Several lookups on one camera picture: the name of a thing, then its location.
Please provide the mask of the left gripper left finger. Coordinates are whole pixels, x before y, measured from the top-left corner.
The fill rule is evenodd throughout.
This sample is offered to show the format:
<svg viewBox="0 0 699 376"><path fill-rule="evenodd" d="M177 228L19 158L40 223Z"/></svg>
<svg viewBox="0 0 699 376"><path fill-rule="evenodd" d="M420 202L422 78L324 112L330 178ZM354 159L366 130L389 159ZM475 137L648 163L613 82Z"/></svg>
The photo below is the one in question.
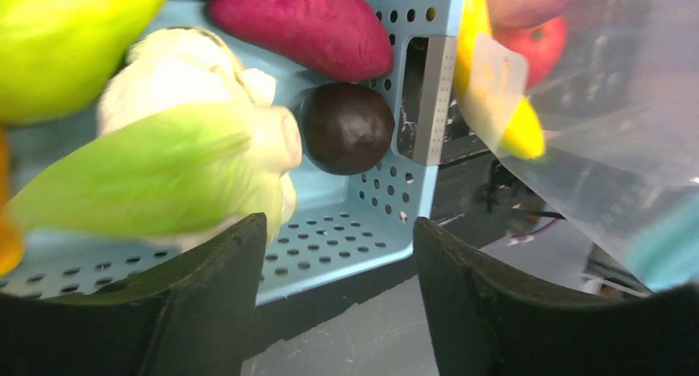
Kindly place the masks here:
<svg viewBox="0 0 699 376"><path fill-rule="evenodd" d="M93 294L1 297L4 375L238 375L265 256L252 214Z"/></svg>

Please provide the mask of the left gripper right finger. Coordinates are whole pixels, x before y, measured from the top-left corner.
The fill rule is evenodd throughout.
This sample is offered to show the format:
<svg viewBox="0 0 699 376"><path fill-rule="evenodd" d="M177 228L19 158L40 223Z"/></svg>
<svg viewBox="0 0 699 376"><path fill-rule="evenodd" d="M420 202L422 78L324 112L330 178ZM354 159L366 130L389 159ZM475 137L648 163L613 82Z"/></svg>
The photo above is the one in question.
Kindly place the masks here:
<svg viewBox="0 0 699 376"><path fill-rule="evenodd" d="M442 375L695 375L698 286L614 299L539 279L427 218L414 225Z"/></svg>

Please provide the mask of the large yellow banana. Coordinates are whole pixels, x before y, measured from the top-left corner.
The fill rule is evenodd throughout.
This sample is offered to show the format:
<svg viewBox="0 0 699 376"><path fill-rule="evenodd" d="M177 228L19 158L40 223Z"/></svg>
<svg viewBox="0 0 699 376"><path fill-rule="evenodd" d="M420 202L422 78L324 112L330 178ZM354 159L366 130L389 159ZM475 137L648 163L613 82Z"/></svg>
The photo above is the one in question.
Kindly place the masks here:
<svg viewBox="0 0 699 376"><path fill-rule="evenodd" d="M534 160L546 152L524 95L527 75L526 59L494 39L486 0L464 0L453 94L467 125L498 157Z"/></svg>

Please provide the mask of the clear zip top bag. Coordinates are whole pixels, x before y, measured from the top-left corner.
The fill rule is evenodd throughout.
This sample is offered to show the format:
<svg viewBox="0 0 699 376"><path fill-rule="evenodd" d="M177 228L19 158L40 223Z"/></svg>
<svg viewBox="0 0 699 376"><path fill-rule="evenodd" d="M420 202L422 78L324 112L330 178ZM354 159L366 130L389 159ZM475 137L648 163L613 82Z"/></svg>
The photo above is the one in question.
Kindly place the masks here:
<svg viewBox="0 0 699 376"><path fill-rule="evenodd" d="M697 282L698 0L486 3L492 35L567 27L557 65L524 85L545 154L495 156L646 288Z"/></svg>

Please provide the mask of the red apple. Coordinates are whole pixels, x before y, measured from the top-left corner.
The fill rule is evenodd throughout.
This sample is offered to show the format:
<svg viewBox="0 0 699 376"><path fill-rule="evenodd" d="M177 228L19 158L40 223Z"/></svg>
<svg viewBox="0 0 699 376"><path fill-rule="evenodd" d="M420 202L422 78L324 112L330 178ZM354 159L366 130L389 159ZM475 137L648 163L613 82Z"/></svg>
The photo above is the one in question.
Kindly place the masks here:
<svg viewBox="0 0 699 376"><path fill-rule="evenodd" d="M552 71L567 43L567 27L563 16L539 26L524 29L496 28L494 38L506 48L521 54L528 61L528 90Z"/></svg>

